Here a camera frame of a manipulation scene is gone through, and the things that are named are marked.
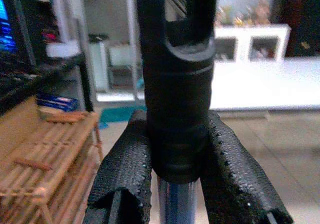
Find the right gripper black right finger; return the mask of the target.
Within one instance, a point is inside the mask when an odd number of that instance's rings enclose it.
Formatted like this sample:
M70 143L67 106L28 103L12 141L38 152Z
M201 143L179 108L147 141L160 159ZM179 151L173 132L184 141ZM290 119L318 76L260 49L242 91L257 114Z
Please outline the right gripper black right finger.
M208 147L201 185L210 223L293 223L260 164L234 131L209 112Z

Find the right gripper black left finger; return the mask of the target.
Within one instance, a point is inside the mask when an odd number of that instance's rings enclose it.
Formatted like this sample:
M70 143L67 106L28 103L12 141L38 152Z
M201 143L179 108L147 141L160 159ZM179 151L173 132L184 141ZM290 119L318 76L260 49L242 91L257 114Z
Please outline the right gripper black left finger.
M97 171L84 223L149 223L151 145L146 112L138 109Z

